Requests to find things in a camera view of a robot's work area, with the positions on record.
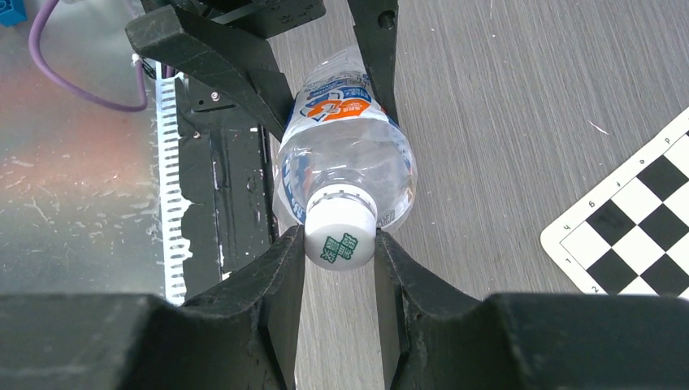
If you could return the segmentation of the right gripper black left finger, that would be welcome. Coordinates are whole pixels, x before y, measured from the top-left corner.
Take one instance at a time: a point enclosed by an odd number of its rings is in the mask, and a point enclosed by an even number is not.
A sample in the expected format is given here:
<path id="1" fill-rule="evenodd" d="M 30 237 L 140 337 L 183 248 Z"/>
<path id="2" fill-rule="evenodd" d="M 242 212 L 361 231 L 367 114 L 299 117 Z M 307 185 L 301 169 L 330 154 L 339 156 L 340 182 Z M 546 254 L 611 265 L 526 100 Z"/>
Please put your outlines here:
<path id="1" fill-rule="evenodd" d="M 1 386 L 292 389 L 304 278 L 304 231 L 291 227 L 183 305 L 135 293 L 4 295 Z"/>

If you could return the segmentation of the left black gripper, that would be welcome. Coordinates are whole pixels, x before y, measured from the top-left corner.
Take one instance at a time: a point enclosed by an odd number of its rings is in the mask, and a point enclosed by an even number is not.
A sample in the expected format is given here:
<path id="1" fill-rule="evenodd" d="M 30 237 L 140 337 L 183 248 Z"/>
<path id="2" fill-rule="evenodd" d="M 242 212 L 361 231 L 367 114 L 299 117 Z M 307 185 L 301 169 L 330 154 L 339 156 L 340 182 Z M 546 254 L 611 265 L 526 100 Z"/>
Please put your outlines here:
<path id="1" fill-rule="evenodd" d="M 375 98 L 397 121 L 398 1 L 348 0 L 348 4 Z M 169 65 L 228 96 L 276 139 L 282 139 L 293 96 L 263 38 L 323 17 L 323 1 L 162 0 L 142 1 L 141 5 L 147 14 L 125 28 L 137 54 Z"/>

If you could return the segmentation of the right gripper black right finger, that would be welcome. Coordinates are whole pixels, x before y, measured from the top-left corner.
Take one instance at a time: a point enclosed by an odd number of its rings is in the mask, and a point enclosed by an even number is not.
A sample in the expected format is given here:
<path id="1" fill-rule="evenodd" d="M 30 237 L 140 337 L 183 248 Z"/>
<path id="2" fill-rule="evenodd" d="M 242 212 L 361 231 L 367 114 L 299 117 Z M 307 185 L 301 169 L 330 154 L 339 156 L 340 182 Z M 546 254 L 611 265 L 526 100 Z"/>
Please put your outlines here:
<path id="1" fill-rule="evenodd" d="M 498 293 L 483 300 L 387 232 L 375 296 L 388 389 L 685 389 L 682 298 Z"/>

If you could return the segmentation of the clear bottle blue label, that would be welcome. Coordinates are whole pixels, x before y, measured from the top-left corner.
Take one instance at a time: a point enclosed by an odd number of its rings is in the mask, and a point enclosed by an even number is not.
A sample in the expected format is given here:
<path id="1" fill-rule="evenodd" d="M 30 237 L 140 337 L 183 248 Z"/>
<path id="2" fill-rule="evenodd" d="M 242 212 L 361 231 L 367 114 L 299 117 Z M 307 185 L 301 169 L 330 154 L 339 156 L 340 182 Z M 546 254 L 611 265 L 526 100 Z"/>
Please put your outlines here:
<path id="1" fill-rule="evenodd" d="M 273 210 L 286 226 L 306 220 L 309 199 L 330 184 L 370 194 L 377 225 L 397 230 L 414 204 L 417 167 L 407 137 L 375 99 L 351 45 L 317 65 L 297 92 L 275 167 Z"/>

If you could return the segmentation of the white green bottle cap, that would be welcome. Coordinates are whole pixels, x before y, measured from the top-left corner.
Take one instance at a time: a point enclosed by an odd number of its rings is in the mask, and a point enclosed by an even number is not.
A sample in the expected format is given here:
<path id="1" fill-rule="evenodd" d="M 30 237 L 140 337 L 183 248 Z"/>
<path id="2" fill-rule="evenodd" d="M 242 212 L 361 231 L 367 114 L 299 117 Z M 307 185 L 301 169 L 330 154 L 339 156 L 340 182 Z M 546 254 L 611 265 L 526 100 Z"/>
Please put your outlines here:
<path id="1" fill-rule="evenodd" d="M 377 206 L 352 184 L 329 184 L 314 193 L 304 224 L 306 257 L 329 271 L 365 266 L 375 251 Z"/>

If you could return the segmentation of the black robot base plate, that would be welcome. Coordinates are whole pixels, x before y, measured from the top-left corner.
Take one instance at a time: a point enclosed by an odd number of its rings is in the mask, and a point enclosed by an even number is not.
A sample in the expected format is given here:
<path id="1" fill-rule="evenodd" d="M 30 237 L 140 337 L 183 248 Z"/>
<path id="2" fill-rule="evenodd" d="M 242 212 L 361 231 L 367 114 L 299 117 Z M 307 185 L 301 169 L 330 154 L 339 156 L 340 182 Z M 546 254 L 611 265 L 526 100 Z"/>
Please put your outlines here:
<path id="1" fill-rule="evenodd" d="M 181 219 L 190 257 L 182 263 L 190 299 L 250 264 L 275 240 L 269 135 L 228 97 L 203 83 L 175 82 Z"/>

